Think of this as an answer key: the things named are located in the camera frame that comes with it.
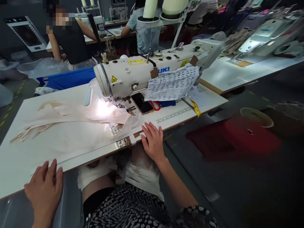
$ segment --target person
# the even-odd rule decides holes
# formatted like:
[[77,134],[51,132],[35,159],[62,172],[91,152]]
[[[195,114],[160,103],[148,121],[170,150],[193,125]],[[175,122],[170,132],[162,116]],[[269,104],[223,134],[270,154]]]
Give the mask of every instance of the person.
[[[159,49],[159,34],[161,32],[160,27],[147,28],[147,24],[137,21],[137,18],[143,16],[143,10],[146,0],[136,0],[135,10],[133,11],[127,25],[121,31],[121,37],[127,37],[133,30],[136,30],[137,38],[137,51],[139,54],[146,54],[151,51]],[[159,17],[160,9],[156,9],[156,15]]]
[[[157,129],[152,123],[145,123],[142,129],[146,137],[141,136],[142,144],[136,144],[132,148],[132,161],[127,165],[125,178],[128,182],[121,187],[116,188],[109,175],[97,179],[91,176],[79,178],[83,175],[80,172],[82,168],[79,169],[78,185],[85,186],[82,190],[85,227],[217,228],[215,218],[206,208],[199,206],[166,158],[161,127]],[[157,165],[177,205],[182,209],[176,221],[170,219],[162,194],[155,191],[159,189],[159,175],[151,171],[150,159]],[[95,168],[82,167],[90,170],[92,176],[98,176],[94,171]],[[52,227],[62,195],[62,168],[56,172],[56,160],[49,168],[48,162],[45,162],[36,169],[31,181],[24,188],[34,209],[35,218],[32,227]]]
[[213,13],[219,8],[218,0],[203,0],[193,12],[188,21],[188,26],[197,26],[203,21],[203,16],[208,12]]
[[84,35],[97,41],[93,31],[75,17],[70,17],[58,0],[44,0],[50,18],[47,34],[52,45],[54,58],[67,62],[69,70],[92,67],[97,64],[88,50]]

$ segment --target yellow warning sticker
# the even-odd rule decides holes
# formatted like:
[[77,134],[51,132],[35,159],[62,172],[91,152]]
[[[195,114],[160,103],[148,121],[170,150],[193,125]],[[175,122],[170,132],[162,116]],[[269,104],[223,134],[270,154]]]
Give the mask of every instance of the yellow warning sticker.
[[115,78],[113,75],[112,75],[112,83],[113,82],[116,82],[117,81],[117,78]]
[[182,61],[180,67],[185,66],[187,63],[190,62],[190,60],[191,60],[191,59],[187,59],[187,60]]
[[137,64],[142,64],[142,63],[146,63],[146,62],[147,62],[146,59],[128,61],[128,63],[130,65],[137,65]]

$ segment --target smartphone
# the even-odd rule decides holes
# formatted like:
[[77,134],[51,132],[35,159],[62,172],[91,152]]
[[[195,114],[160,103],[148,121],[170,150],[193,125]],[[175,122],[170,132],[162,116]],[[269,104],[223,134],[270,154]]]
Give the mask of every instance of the smartphone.
[[131,98],[137,107],[137,109],[142,113],[146,114],[150,111],[154,110],[150,102],[144,100],[144,96],[141,92],[135,93],[134,95],[131,95]]

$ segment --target red scissors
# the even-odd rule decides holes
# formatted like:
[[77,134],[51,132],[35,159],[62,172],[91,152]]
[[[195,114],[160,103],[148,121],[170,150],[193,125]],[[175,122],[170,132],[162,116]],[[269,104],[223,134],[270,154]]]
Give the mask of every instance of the red scissors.
[[[150,102],[150,104],[152,105],[152,107],[154,108],[155,111],[160,110],[161,107],[162,107],[158,101],[149,101],[149,102]],[[155,108],[153,102],[155,102],[158,105],[158,108]]]

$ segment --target floor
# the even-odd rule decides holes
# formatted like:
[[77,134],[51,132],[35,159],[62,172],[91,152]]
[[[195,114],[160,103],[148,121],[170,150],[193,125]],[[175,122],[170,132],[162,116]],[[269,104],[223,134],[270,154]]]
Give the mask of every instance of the floor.
[[[213,116],[205,115],[165,132],[171,135],[164,144],[166,156],[173,168],[198,202],[209,208],[220,227],[285,227],[297,202],[300,167],[298,138],[281,138],[282,147],[264,160],[204,162],[202,154],[185,134],[199,127],[230,118],[242,107],[258,110],[284,100],[304,102],[301,91],[303,65],[270,75],[258,83],[246,86],[239,95],[229,98],[223,110]],[[292,78],[286,83],[286,77]],[[0,109],[0,142],[10,127],[22,101],[34,95],[38,83],[32,79],[6,82],[4,86],[15,94],[13,105]],[[165,201],[174,216],[178,208],[164,179],[160,179]]]

